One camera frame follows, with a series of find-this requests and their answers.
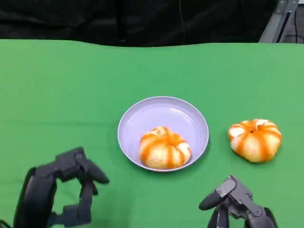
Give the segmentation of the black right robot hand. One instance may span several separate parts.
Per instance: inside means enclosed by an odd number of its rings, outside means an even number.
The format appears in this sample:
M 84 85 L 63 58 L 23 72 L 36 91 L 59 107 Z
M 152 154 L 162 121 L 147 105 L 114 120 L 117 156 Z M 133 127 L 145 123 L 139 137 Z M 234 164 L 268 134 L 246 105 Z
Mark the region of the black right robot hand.
M 245 228 L 277 228 L 272 211 L 253 201 L 253 193 L 238 179 L 230 175 L 199 204 L 202 211 L 214 209 L 208 228 L 228 228 L 229 216 L 244 219 Z

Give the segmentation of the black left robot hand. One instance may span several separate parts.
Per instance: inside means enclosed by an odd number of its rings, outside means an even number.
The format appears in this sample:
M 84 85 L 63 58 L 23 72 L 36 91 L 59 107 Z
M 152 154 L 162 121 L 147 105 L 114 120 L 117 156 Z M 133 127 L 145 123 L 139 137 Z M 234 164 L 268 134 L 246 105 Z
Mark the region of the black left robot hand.
M 63 212 L 53 212 L 57 180 L 78 179 L 81 184 L 79 202 L 66 205 Z M 16 206 L 13 227 L 50 228 L 63 225 L 72 228 L 92 221 L 93 196 L 98 194 L 94 182 L 108 184 L 104 172 L 85 155 L 83 147 L 77 147 L 55 157 L 53 162 L 31 168 L 24 180 Z

